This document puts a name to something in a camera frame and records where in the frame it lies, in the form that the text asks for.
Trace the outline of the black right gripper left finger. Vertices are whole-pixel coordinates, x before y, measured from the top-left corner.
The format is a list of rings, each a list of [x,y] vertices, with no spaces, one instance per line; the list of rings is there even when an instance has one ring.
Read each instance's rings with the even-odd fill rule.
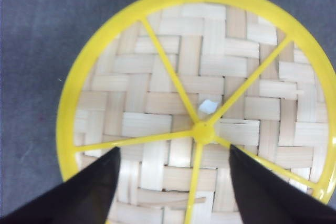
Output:
[[[1,223],[105,223],[121,165],[118,147],[75,176],[1,218]]]

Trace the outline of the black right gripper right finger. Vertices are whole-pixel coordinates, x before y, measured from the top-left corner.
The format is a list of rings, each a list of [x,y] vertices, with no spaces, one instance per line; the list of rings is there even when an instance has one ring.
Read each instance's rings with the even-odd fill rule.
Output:
[[[264,168],[236,146],[230,173],[243,223],[335,223],[335,210]]]

